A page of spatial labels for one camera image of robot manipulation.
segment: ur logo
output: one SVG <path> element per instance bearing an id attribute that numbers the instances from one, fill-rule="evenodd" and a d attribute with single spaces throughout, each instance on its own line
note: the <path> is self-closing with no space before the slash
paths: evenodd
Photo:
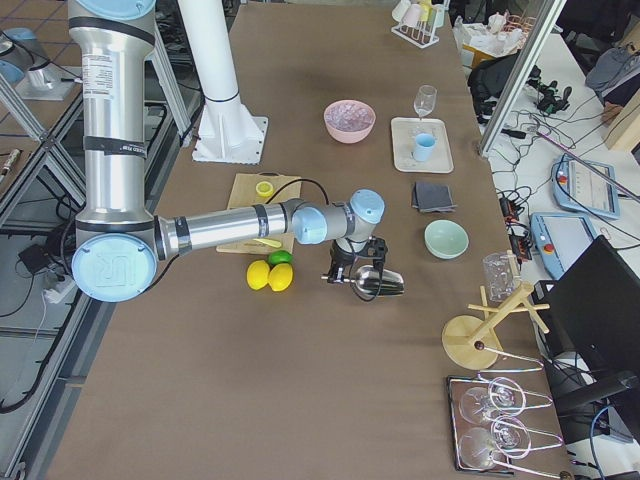
<path id="1" fill-rule="evenodd" d="M 135 258 L 126 252 L 102 252 L 96 255 L 96 287 L 123 287 L 135 282 Z"/>

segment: wooden cutting board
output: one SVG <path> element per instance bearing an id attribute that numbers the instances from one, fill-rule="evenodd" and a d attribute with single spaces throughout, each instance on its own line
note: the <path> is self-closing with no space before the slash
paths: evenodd
<path id="1" fill-rule="evenodd" d="M 229 195 L 227 208 L 248 207 L 257 203 L 264 203 L 268 200 L 267 198 L 260 197 L 256 193 L 256 185 L 259 182 L 265 180 L 271 182 L 274 191 L 277 191 L 286 183 L 299 178 L 300 177 L 292 177 L 289 175 L 238 173 L 233 181 L 233 188 L 231 189 L 231 195 Z M 271 203 L 283 202 L 290 198 L 299 198 L 300 187 L 300 182 L 289 185 L 273 200 L 271 200 Z M 218 245 L 216 250 L 223 253 L 253 253 L 257 255 L 268 255 L 276 250 L 286 250 L 289 253 L 293 253 L 293 233 L 269 235 L 268 238 L 281 241 L 282 247 L 274 248 L 269 245 L 265 245 L 264 243 L 249 239 L 241 242 Z"/>

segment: box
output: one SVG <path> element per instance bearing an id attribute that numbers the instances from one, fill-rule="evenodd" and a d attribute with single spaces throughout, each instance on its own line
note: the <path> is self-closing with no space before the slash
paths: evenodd
<path id="1" fill-rule="evenodd" d="M 476 68 L 480 62 L 485 60 L 493 60 L 493 55 L 489 55 L 482 50 L 470 47 L 469 45 L 462 45 L 460 50 L 460 59 L 462 60 L 462 66 L 469 67 L 471 69 Z"/>

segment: power strip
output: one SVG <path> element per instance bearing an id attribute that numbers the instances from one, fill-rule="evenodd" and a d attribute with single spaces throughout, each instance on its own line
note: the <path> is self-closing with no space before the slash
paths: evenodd
<path id="1" fill-rule="evenodd" d="M 74 288 L 76 282 L 69 275 L 65 275 L 64 280 L 56 283 L 53 288 L 44 290 L 44 298 L 49 303 L 60 303 Z"/>

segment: connector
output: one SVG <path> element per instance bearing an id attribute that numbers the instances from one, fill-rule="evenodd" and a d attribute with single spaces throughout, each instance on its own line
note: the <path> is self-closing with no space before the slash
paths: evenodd
<path id="1" fill-rule="evenodd" d="M 510 233 L 509 243 L 511 243 L 511 251 L 516 255 L 519 262 L 531 260 L 531 248 L 527 237 Z"/>
<path id="2" fill-rule="evenodd" d="M 513 200 L 509 200 L 506 197 L 500 197 L 500 211 L 504 217 L 505 222 L 518 221 L 518 206 Z"/>

